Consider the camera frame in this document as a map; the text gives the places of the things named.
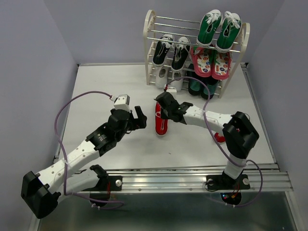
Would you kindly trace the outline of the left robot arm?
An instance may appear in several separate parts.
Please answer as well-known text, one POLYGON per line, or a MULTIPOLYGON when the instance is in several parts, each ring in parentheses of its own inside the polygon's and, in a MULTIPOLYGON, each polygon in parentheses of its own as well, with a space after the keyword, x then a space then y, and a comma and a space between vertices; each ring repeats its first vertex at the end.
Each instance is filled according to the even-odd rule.
POLYGON ((49 215, 65 194, 85 189, 97 189, 109 193, 122 189, 122 176, 109 176, 100 165, 74 174, 89 162, 101 157, 130 131, 146 128, 147 117, 136 106, 137 117, 130 110, 114 108, 108 121, 98 127, 70 154, 52 166, 23 176, 21 197, 38 218, 49 215))

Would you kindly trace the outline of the white sneaker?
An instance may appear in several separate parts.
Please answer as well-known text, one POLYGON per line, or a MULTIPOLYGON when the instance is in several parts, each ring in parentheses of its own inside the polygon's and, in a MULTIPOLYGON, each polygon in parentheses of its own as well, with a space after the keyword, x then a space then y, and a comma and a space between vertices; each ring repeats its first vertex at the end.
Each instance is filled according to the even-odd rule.
POLYGON ((182 70, 180 72, 172 72, 170 86, 174 87, 177 92, 181 91, 183 85, 183 78, 185 76, 185 71, 182 70))
POLYGON ((159 89, 163 89, 167 84, 169 75, 169 67, 161 66, 156 69, 155 86, 159 89))

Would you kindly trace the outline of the black canvas sneaker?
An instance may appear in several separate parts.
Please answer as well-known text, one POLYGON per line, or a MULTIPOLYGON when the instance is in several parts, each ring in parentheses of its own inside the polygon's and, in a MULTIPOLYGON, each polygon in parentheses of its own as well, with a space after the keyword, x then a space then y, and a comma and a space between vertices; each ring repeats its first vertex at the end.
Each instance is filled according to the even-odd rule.
POLYGON ((171 63, 171 70, 180 72, 183 70, 190 51, 190 40, 187 37, 180 37, 174 45, 174 56, 171 63))
POLYGON ((164 34, 156 45, 153 57, 155 66, 163 66, 166 60, 167 53, 173 46, 174 36, 172 34, 164 34))

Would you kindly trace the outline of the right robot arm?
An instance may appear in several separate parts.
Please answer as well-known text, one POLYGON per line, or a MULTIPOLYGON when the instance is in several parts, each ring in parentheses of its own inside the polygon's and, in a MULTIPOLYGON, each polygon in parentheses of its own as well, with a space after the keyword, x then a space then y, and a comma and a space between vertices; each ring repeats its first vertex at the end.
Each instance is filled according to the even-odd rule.
POLYGON ((163 118, 206 128, 209 132, 216 132, 225 138, 229 153, 224 153, 228 161, 221 182, 227 188, 236 185, 246 165, 248 154, 259 139, 259 133, 248 117, 239 111, 233 115, 220 114, 206 111, 192 103, 180 104, 167 91, 159 94, 155 100, 161 106, 163 118))

